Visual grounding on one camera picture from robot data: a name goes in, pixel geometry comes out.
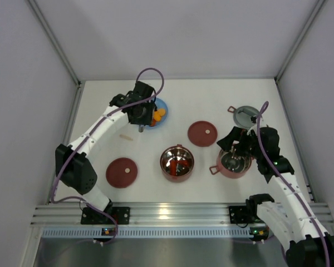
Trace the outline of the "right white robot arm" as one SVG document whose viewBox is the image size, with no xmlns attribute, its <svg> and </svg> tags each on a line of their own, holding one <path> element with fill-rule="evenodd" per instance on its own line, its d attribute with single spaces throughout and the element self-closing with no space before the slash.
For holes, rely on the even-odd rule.
<svg viewBox="0 0 334 267">
<path fill-rule="evenodd" d="M 269 193 L 250 196 L 250 216 L 260 219 L 282 245 L 288 266 L 334 266 L 334 235 L 320 223 L 299 188 L 294 169 L 280 154 L 278 131 L 232 128 L 217 141 L 225 152 L 256 160 Z"/>
</svg>

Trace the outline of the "red sausage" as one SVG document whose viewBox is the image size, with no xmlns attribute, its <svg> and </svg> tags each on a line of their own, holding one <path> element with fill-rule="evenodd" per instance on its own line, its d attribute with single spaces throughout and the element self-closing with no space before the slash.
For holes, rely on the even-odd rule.
<svg viewBox="0 0 334 267">
<path fill-rule="evenodd" d="M 171 176 L 175 176 L 177 177 L 178 175 L 176 174 L 176 166 L 177 164 L 181 164 L 184 166 L 187 166 L 189 168 L 190 171 L 190 164 L 188 160 L 171 160 L 170 162 L 170 174 Z"/>
</svg>

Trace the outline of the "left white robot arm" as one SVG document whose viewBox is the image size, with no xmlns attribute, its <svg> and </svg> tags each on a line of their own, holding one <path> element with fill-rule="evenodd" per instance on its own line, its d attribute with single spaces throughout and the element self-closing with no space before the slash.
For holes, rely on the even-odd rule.
<svg viewBox="0 0 334 267">
<path fill-rule="evenodd" d="M 151 124 L 155 111 L 156 91 L 150 85 L 136 81 L 133 90 L 118 94 L 86 132 L 68 145 L 60 144 L 55 150 L 57 187 L 62 182 L 77 192 L 77 200 L 85 201 L 97 214 L 108 215 L 111 200 L 97 185 L 97 173 L 92 165 L 95 157 L 114 134 L 128 124 Z"/>
</svg>

